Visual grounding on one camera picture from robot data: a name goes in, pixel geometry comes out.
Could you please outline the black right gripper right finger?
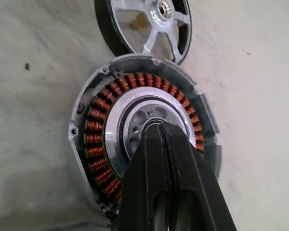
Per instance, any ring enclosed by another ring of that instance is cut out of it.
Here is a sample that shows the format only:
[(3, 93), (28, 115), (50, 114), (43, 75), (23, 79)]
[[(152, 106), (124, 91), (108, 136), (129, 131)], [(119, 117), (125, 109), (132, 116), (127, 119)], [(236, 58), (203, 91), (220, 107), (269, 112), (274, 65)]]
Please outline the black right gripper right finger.
[(175, 125), (160, 126), (171, 177), (171, 231), (235, 231), (236, 226), (208, 162)]

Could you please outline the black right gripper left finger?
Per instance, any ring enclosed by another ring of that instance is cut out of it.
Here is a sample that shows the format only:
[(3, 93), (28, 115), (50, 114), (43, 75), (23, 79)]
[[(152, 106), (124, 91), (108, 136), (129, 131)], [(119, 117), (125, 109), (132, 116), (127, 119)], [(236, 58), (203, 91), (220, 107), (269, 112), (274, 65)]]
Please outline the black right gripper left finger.
[(119, 231), (166, 231), (170, 206), (165, 123), (151, 125), (142, 134), (121, 181)]

